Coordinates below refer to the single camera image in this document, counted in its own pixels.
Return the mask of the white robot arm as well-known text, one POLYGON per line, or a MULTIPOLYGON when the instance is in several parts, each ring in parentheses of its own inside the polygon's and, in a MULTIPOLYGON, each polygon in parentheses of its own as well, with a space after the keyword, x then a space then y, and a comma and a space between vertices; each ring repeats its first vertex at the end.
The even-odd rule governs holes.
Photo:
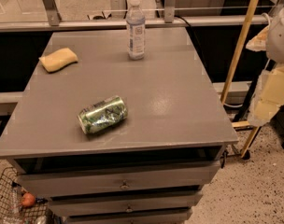
POLYGON ((263 126, 284 105, 284 8, 246 45, 252 51, 265 51, 275 62, 271 71, 263 69, 251 100, 248 122, 263 126))

